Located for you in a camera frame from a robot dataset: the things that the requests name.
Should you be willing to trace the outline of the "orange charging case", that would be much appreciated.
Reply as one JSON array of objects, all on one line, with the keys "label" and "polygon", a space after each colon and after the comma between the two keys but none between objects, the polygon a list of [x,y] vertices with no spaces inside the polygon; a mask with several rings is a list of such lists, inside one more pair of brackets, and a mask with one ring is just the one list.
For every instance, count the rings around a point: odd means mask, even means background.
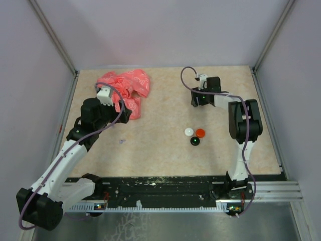
[{"label": "orange charging case", "polygon": [[206,132],[204,129],[197,129],[195,134],[198,138],[203,138],[206,135]]}]

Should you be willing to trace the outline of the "black round charging case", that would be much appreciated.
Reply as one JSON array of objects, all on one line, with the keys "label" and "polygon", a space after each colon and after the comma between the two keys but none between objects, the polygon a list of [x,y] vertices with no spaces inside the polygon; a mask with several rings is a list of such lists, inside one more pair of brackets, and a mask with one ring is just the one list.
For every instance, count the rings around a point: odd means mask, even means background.
[{"label": "black round charging case", "polygon": [[200,139],[198,137],[196,137],[196,136],[191,137],[190,143],[193,146],[198,146],[200,144]]}]

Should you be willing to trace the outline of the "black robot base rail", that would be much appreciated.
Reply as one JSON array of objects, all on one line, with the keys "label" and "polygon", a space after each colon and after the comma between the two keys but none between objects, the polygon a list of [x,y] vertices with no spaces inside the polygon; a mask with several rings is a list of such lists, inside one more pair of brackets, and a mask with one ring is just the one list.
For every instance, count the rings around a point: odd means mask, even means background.
[{"label": "black robot base rail", "polygon": [[95,194],[86,201],[101,200],[109,208],[135,207],[140,201],[144,208],[216,207],[219,200],[248,201],[253,186],[230,190],[225,176],[158,176],[102,177]]}]

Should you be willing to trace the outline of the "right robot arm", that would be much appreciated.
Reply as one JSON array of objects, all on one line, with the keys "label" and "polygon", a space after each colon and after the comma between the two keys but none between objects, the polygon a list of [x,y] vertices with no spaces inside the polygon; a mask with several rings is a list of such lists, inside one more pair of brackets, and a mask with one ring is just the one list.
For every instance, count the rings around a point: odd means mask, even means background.
[{"label": "right robot arm", "polygon": [[252,149],[263,132],[263,125],[255,99],[241,97],[221,90],[221,79],[198,74],[199,86],[191,89],[191,105],[194,107],[210,104],[228,113],[228,130],[235,141],[235,157],[226,174],[224,193],[234,199],[247,186],[248,165]]}]

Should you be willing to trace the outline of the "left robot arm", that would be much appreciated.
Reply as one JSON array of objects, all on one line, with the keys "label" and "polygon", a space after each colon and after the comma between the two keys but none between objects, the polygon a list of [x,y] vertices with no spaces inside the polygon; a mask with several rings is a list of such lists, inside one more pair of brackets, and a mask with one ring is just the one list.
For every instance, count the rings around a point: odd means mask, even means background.
[{"label": "left robot arm", "polygon": [[30,188],[21,188],[17,192],[20,229],[41,227],[51,231],[74,204],[86,197],[99,199],[103,196],[104,186],[93,174],[83,175],[69,187],[63,184],[103,131],[116,123],[128,123],[132,111],[122,97],[118,105],[119,110],[110,97],[84,100],[81,115],[75,120],[59,154]]}]

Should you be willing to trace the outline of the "white round charging case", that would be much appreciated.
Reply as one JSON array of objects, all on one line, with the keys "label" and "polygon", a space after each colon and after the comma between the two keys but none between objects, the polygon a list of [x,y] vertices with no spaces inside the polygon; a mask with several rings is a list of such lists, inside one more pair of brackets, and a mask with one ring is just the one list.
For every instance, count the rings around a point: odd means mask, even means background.
[{"label": "white round charging case", "polygon": [[191,137],[194,135],[194,130],[192,128],[186,128],[184,130],[184,134],[187,136],[187,137]]}]

